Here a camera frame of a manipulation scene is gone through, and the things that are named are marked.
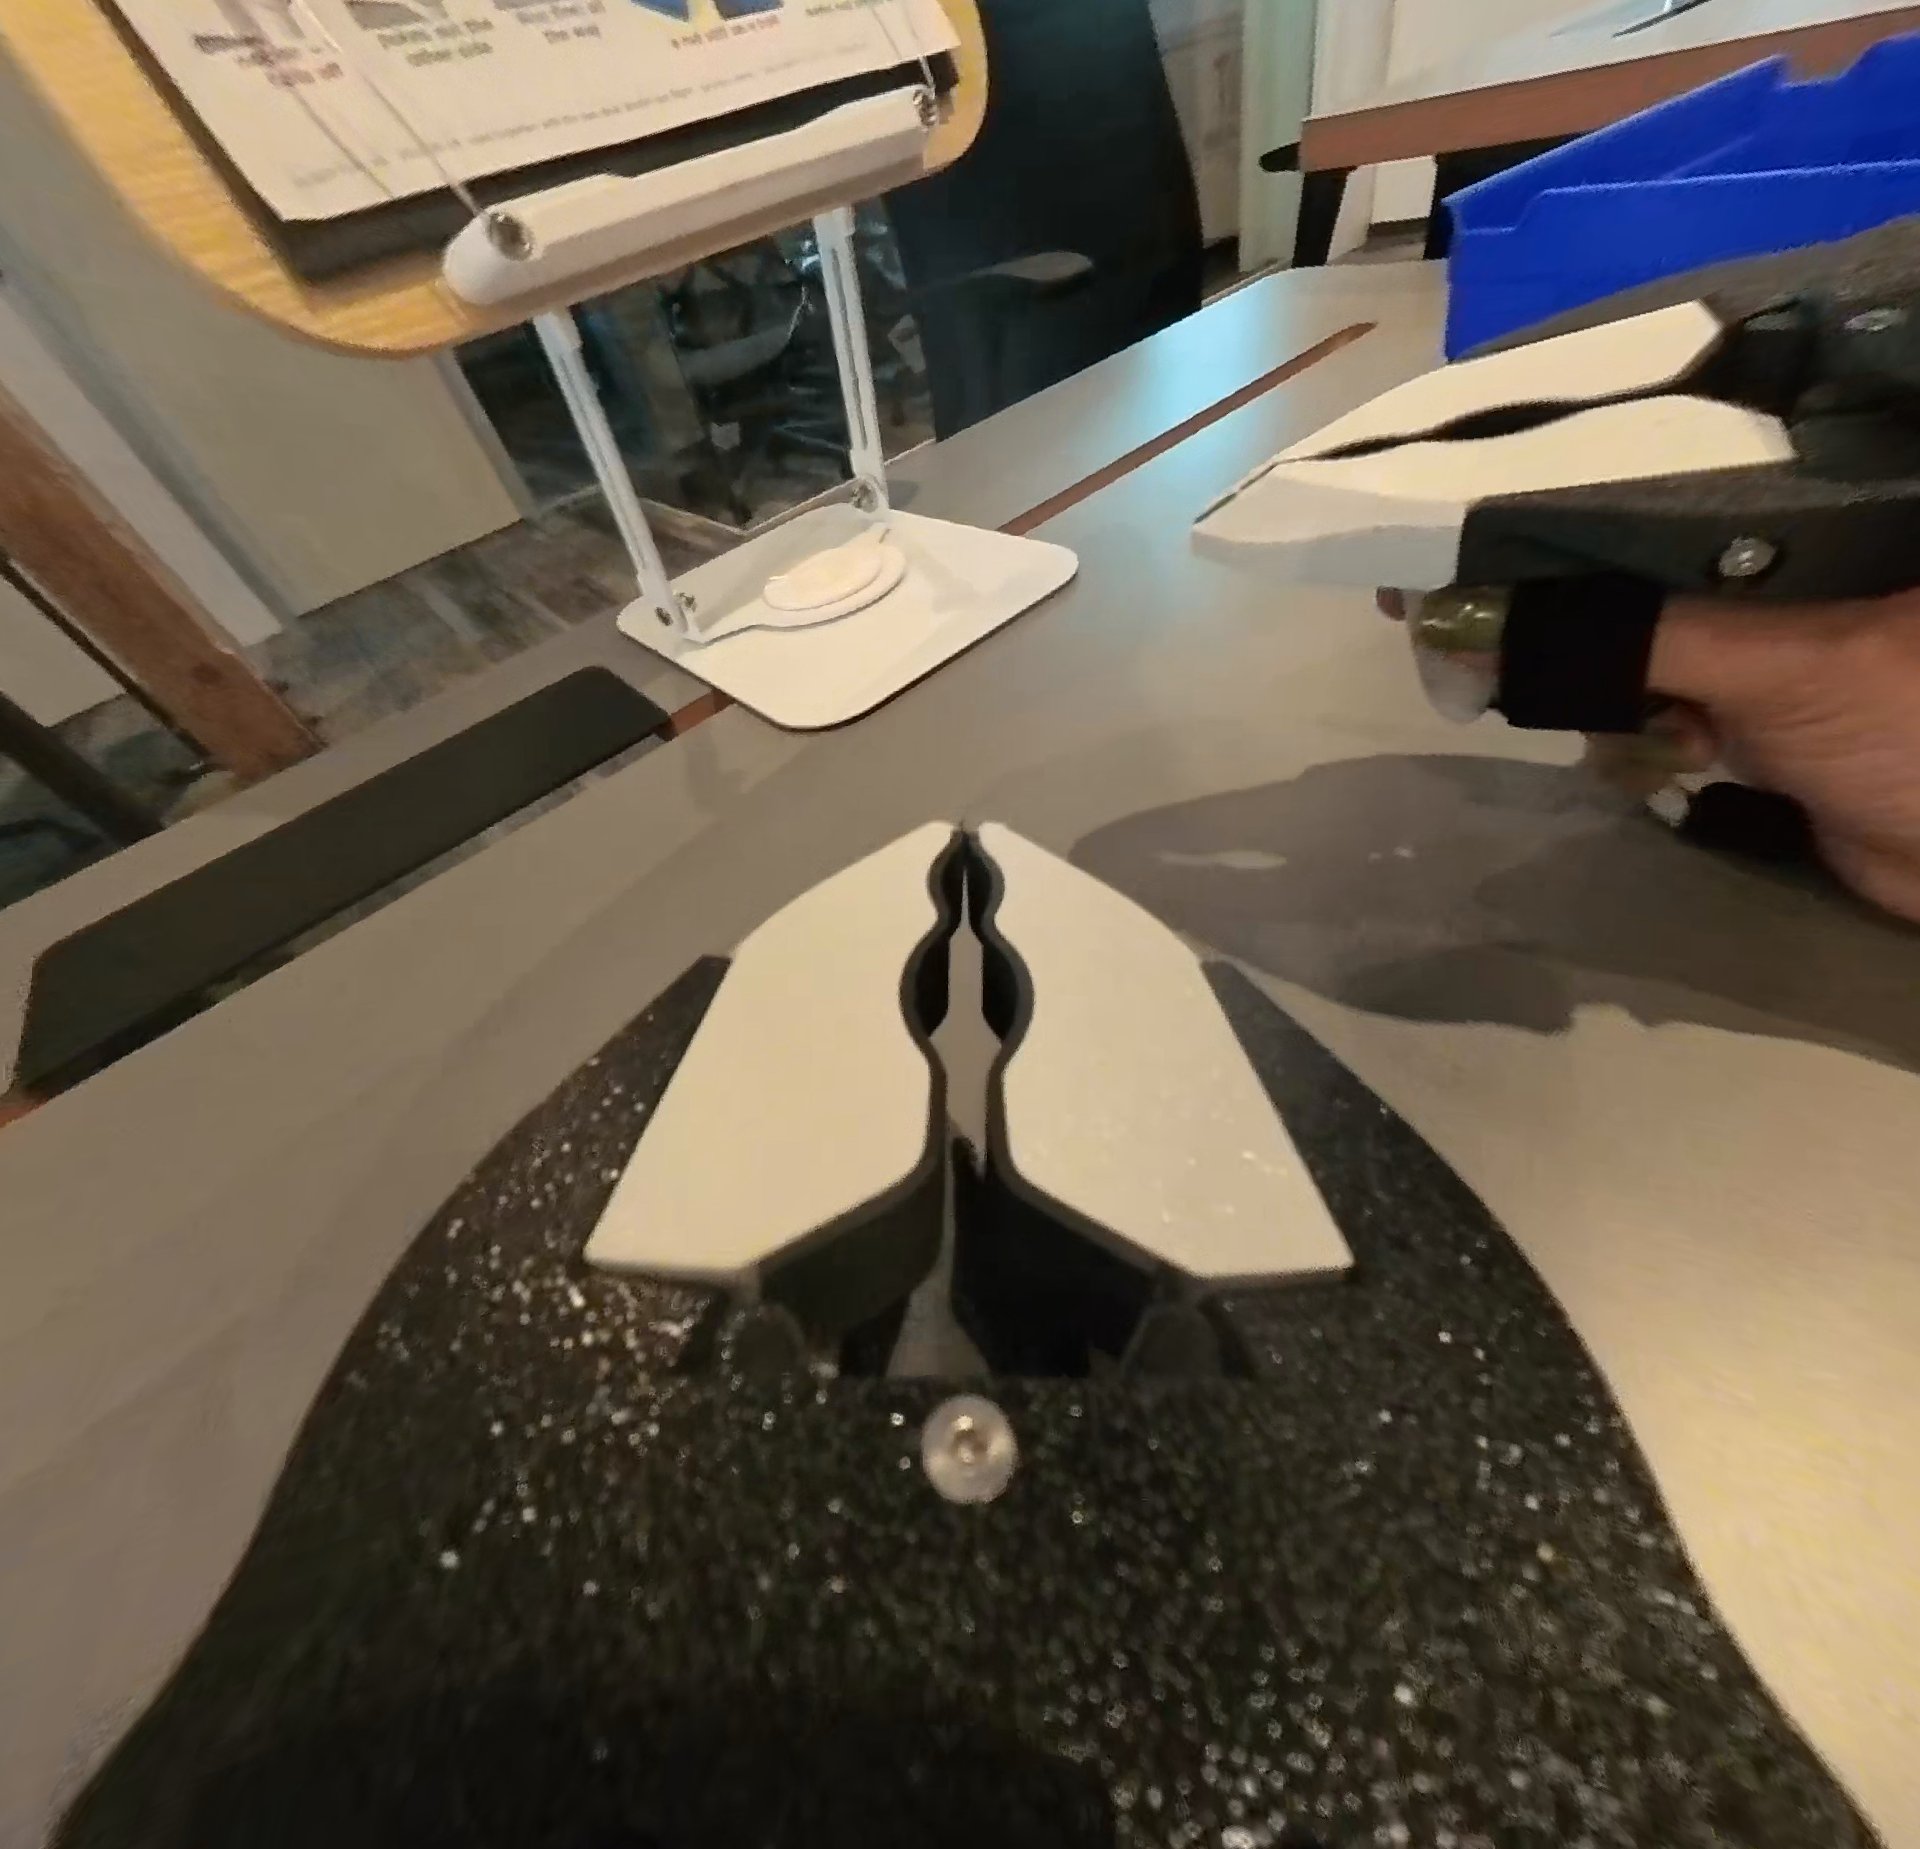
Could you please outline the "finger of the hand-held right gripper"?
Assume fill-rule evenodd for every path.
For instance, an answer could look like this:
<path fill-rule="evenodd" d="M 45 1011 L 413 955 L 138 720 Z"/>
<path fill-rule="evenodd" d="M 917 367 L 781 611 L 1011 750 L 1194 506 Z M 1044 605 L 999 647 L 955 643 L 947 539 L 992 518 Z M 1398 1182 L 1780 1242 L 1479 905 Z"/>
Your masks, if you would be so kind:
<path fill-rule="evenodd" d="M 1670 304 L 1411 377 L 1282 449 L 1271 472 L 1713 472 L 1725 406 L 1684 384 L 1720 350 Z"/>
<path fill-rule="evenodd" d="M 1195 554 L 1340 591 L 1453 585 L 1462 527 L 1503 497 L 1795 461 L 1789 424 L 1706 397 L 1558 406 L 1512 433 L 1293 444 L 1189 527 Z"/>

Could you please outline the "printed instruction sheet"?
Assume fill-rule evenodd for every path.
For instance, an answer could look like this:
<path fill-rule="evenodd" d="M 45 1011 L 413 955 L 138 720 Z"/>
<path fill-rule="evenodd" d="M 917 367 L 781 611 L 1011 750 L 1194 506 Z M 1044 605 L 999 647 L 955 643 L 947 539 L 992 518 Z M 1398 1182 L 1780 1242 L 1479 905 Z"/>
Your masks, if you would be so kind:
<path fill-rule="evenodd" d="M 937 0 L 113 0 L 280 224 L 953 49 Z"/>

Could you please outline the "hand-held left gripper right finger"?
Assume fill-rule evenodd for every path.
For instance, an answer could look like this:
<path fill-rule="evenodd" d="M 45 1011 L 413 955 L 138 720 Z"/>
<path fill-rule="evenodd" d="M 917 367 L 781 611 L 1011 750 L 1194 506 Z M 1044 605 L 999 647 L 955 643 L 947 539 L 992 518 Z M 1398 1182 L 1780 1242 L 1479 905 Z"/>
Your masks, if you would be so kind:
<path fill-rule="evenodd" d="M 1188 942 L 980 824 L 966 915 L 994 1036 L 953 1157 L 949 1308 L 1009 1380 L 1248 1380 L 1229 1304 L 1352 1274 L 1325 1195 Z"/>

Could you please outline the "wooden post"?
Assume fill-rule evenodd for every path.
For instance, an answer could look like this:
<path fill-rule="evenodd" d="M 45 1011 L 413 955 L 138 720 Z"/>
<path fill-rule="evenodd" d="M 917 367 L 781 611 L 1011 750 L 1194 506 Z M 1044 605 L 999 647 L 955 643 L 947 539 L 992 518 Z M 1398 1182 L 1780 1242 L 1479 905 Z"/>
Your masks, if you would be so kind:
<path fill-rule="evenodd" d="M 321 751 L 314 730 L 12 393 L 2 397 L 2 561 L 219 771 L 256 784 Z"/>

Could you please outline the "black rectangular mat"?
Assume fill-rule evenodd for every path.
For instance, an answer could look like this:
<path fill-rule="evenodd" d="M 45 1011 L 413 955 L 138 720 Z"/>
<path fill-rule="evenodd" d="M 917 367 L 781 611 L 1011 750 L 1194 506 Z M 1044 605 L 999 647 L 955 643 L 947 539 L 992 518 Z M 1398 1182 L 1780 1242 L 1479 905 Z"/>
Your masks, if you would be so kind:
<path fill-rule="evenodd" d="M 671 732 L 616 675 L 572 672 L 45 942 L 5 1086 L 54 1089 L 117 1060 L 290 942 Z"/>

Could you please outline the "white and wood document stand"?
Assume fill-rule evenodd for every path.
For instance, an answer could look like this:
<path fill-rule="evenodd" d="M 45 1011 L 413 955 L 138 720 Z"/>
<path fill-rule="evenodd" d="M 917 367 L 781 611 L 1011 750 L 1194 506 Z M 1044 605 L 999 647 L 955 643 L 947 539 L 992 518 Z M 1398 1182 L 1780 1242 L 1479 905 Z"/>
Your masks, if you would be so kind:
<path fill-rule="evenodd" d="M 1078 574 L 1065 545 L 893 508 L 857 291 L 855 215 L 959 158 L 985 115 L 971 0 L 955 43 L 595 154 L 336 218 L 280 224 L 113 0 L 2 0 L 2 59 L 147 241 L 314 350 L 436 355 L 530 324 L 636 571 L 616 631 L 788 732 L 850 723 Z M 850 488 L 675 591 L 588 380 L 572 307 L 807 224 L 822 259 Z"/>

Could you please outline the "person's right hand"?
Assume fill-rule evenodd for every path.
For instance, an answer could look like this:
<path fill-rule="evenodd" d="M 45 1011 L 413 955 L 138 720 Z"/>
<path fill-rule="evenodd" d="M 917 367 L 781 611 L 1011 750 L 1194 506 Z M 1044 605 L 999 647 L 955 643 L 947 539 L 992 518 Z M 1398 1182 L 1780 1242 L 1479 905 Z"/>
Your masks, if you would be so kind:
<path fill-rule="evenodd" d="M 1832 877 L 1917 924 L 1917 591 L 1861 603 L 1670 599 L 1635 736 L 1584 767 L 1635 799 L 1723 771 L 1792 799 Z"/>

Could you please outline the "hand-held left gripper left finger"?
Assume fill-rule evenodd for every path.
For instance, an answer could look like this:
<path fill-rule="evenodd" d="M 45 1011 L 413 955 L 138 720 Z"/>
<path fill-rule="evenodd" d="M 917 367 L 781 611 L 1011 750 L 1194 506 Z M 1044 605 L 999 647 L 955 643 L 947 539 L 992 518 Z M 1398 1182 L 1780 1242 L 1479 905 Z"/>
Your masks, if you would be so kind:
<path fill-rule="evenodd" d="M 733 952 L 581 1261 L 785 1304 L 890 1304 L 828 1251 L 937 1169 L 947 939 L 964 832 L 922 824 L 805 888 Z"/>

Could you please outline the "blue plastic bin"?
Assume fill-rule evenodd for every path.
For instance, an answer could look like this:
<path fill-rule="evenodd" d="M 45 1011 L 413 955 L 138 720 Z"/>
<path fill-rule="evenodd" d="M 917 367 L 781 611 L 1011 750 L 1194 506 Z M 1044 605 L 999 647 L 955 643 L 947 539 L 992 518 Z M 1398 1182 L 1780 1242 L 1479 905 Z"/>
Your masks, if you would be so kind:
<path fill-rule="evenodd" d="M 1571 310 L 1917 215 L 1917 34 L 1745 67 L 1445 199 L 1445 359 Z"/>

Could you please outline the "black office chair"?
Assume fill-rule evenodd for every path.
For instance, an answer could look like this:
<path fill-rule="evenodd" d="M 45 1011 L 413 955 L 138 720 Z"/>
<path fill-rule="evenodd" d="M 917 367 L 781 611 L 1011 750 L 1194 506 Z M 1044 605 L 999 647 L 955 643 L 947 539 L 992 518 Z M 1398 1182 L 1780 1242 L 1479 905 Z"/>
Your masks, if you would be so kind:
<path fill-rule="evenodd" d="M 1204 304 L 1204 218 L 1150 0 L 975 0 L 988 106 L 886 197 L 949 441 Z"/>

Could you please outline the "grey table with brown edge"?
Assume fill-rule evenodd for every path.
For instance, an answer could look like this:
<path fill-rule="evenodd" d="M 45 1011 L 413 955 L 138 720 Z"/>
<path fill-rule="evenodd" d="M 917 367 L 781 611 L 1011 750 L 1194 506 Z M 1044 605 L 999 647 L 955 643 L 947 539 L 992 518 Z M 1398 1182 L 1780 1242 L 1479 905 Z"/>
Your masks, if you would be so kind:
<path fill-rule="evenodd" d="M 1829 76 L 1913 31 L 1917 0 L 1315 0 L 1308 113 L 1261 168 L 1331 230 L 1355 173 L 1586 136 L 1751 64 Z"/>

